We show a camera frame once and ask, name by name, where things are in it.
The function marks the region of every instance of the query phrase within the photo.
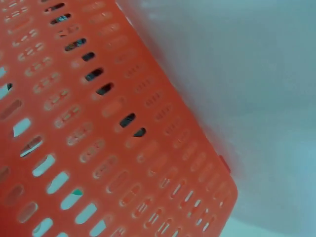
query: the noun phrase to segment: orange plastic basket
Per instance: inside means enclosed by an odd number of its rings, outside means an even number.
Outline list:
[[[236,186],[115,1],[0,16],[1,236],[219,236]]]

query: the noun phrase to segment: basket hole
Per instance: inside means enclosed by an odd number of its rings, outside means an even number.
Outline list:
[[[51,20],[50,24],[55,25],[55,24],[58,24],[62,21],[67,21],[69,18],[71,18],[71,14],[67,13],[65,15],[61,15],[61,16]]]
[[[13,137],[20,136],[22,133],[24,133],[29,127],[31,126],[31,121],[28,118],[24,118],[21,121],[19,121],[14,127],[13,127]]]
[[[48,186],[46,190],[47,193],[54,194],[67,182],[68,179],[69,179],[68,174],[66,174],[65,172],[61,172],[53,179],[51,184]]]
[[[13,114],[18,108],[22,106],[22,102],[20,100],[15,100],[9,107],[7,107],[1,114],[0,120],[4,120],[8,118],[11,114]]]
[[[44,219],[32,232],[33,237],[42,237],[53,226],[53,220],[50,218]]]
[[[105,229],[106,229],[106,224],[104,220],[101,220],[96,224],[93,229],[90,231],[90,236],[91,237],[96,237],[99,236]]]
[[[84,224],[90,217],[97,211],[97,207],[94,204],[89,204],[75,219],[75,223],[78,225]]]
[[[56,237],[68,237],[68,235],[66,234],[66,233],[60,233],[58,236],[56,236]]]
[[[33,170],[32,174],[35,177],[39,177],[42,174],[44,174],[54,163],[55,158],[53,155],[48,155],[46,158],[44,158]]]
[[[4,67],[0,67],[0,78],[2,78],[6,74]]]
[[[52,11],[57,10],[57,9],[60,9],[60,8],[62,8],[62,7],[64,7],[64,6],[65,6],[65,4],[64,4],[63,2],[61,2],[61,3],[59,3],[59,4],[56,4],[56,5],[54,5],[54,6],[51,6],[51,7],[47,8],[47,9],[45,10],[45,12],[52,12]]]
[[[68,210],[72,208],[82,196],[83,196],[83,192],[80,189],[74,190],[62,201],[60,205],[61,209]]]
[[[66,52],[72,51],[75,48],[79,48],[79,47],[83,46],[85,43],[87,43],[87,40],[85,38],[78,39],[75,42],[72,42],[69,45],[67,45],[65,47],[65,51]]]
[[[85,76],[85,79],[87,81],[92,81],[93,79],[95,79],[96,77],[100,76],[102,73],[104,72],[104,70],[102,68],[98,68],[96,70],[93,70],[91,73],[87,74]]]
[[[43,140],[40,136],[33,138],[21,151],[20,157],[25,157],[29,153],[36,150],[43,144]]]
[[[4,204],[7,206],[13,206],[23,193],[24,187],[21,184],[16,185],[6,196]]]
[[[82,56],[82,59],[83,59],[84,62],[88,62],[94,57],[95,57],[95,53],[94,52],[89,52],[89,53],[86,53],[84,56]]]
[[[145,136],[146,132],[146,129],[142,127],[134,134],[134,137],[143,137]]]
[[[8,166],[2,167],[0,169],[0,183],[7,179],[10,174],[10,169]]]
[[[108,83],[108,84],[104,85],[103,87],[101,87],[100,89],[98,89],[96,92],[99,95],[105,95],[110,90],[112,90],[113,87],[114,87],[113,83]]]
[[[12,83],[7,83],[7,84],[3,85],[0,88],[0,99],[5,97],[9,93],[9,91],[12,89],[12,87],[13,87]]]
[[[129,114],[126,116],[119,124],[121,127],[127,127],[129,126],[134,120],[136,119],[136,115],[134,113]]]
[[[181,232],[181,228],[178,228],[171,237],[177,237],[180,232]]]
[[[38,210],[39,206],[35,202],[29,203],[24,209],[20,212],[18,216],[18,221],[20,223],[27,222],[33,214]]]

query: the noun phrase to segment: white surface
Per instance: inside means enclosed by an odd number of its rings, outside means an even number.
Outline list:
[[[287,235],[273,233],[256,226],[245,224],[236,219],[229,219],[220,237],[287,237]]]
[[[315,236],[316,1],[121,2],[231,166],[233,217]]]

